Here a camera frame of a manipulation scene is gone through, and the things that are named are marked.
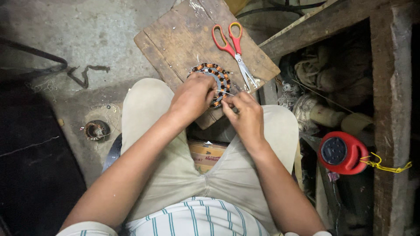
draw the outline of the scissors blade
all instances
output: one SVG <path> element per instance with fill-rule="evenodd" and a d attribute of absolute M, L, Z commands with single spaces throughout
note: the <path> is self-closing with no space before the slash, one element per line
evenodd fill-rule
<path fill-rule="evenodd" d="M 248 70 L 247 66 L 245 65 L 244 61 L 242 60 L 241 56 L 240 56 L 240 55 L 238 55 L 238 54 L 236 54 L 236 55 L 235 55 L 235 59 L 236 59 L 236 61 L 238 62 L 239 69 L 241 69 L 242 76 L 244 77 L 244 80 L 245 80 L 245 82 L 246 82 L 246 84 L 247 84 L 247 86 L 248 86 L 248 89 L 250 89 L 250 90 L 251 90 L 251 88 L 250 88 L 250 86 L 249 86 L 249 83 L 248 83 L 248 78 L 249 78 L 249 79 L 251 80 L 251 82 L 254 84 L 254 87 L 255 87 L 255 88 L 258 88 L 258 85 L 257 85 L 257 83 L 256 83 L 256 82 L 255 82 L 255 80 L 254 80 L 254 77 L 253 77 L 253 76 L 251 75 L 251 73 L 249 72 L 249 70 Z"/>

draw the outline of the person's left hand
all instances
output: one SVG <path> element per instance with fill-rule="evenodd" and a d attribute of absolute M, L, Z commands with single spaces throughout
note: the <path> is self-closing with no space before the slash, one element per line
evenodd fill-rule
<path fill-rule="evenodd" d="M 193 73 L 175 91 L 168 112 L 187 126 L 207 110 L 216 89 L 217 83 L 213 77 Z"/>

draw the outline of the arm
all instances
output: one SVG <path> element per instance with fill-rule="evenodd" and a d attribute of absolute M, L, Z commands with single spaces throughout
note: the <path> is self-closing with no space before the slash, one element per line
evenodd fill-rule
<path fill-rule="evenodd" d="M 158 154 L 206 111 L 215 95 L 209 89 L 216 87 L 211 76 L 190 75 L 175 92 L 167 113 L 92 184 L 60 230 L 83 221 L 96 221 L 112 228 L 120 225 L 153 172 Z"/>
<path fill-rule="evenodd" d="M 255 162 L 276 225 L 284 232 L 312 236 L 325 231 L 318 213 L 300 191 L 264 137 L 263 108 L 248 93 L 222 100 L 223 112 Z M 229 105 L 238 108 L 235 114 Z"/>

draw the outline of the concrete floor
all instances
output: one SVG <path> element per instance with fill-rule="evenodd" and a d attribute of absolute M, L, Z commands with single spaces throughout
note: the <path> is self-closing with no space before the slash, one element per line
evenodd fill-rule
<path fill-rule="evenodd" d="M 0 0 L 0 32 L 11 40 L 66 59 L 69 66 L 80 66 L 74 75 L 81 78 L 87 65 L 109 66 L 110 71 L 89 70 L 89 88 L 82 89 L 65 73 L 32 82 L 52 103 L 57 118 L 63 119 L 63 132 L 76 156 L 87 186 L 101 174 L 113 139 L 121 132 L 121 113 L 129 88 L 146 77 L 159 78 L 142 55 L 133 38 L 173 6 L 175 0 Z M 259 1 L 248 8 L 258 7 Z M 260 43 L 297 16 L 270 13 L 275 17 L 244 17 L 240 21 L 256 43 Z M 28 55 L 12 55 L 2 61 L 29 68 L 45 68 L 50 62 Z M 87 140 L 80 127 L 88 121 L 109 119 L 109 142 Z"/>

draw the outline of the scissors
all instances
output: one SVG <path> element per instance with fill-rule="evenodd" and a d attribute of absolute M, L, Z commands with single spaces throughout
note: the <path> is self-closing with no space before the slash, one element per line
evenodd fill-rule
<path fill-rule="evenodd" d="M 232 26 L 238 26 L 239 27 L 239 36 L 235 37 L 231 31 Z M 214 30 L 215 29 L 219 29 L 220 30 L 220 36 L 222 37 L 223 42 L 226 44 L 225 46 L 221 46 L 217 40 L 216 37 L 214 35 Z M 249 82 L 248 82 L 248 78 L 251 80 L 251 82 L 254 84 L 255 88 L 257 88 L 257 83 L 254 80 L 254 77 L 251 75 L 251 73 L 249 72 L 247 66 L 245 65 L 244 61 L 241 58 L 242 55 L 242 51 L 241 51 L 241 37 L 242 37 L 242 25 L 239 24 L 238 22 L 233 22 L 229 25 L 229 37 L 232 39 L 232 42 L 234 43 L 234 47 L 236 52 L 233 50 L 232 46 L 230 46 L 230 44 L 228 43 L 228 41 L 226 40 L 223 32 L 222 32 L 222 26 L 219 24 L 216 24 L 215 26 L 213 26 L 213 29 L 211 31 L 211 34 L 213 36 L 213 41 L 216 44 L 216 46 L 222 50 L 222 51 L 227 51 L 238 63 L 239 65 L 239 69 L 241 70 L 242 73 L 242 77 L 245 80 L 245 83 L 248 86 L 248 89 L 251 90 L 251 87 L 249 86 Z"/>

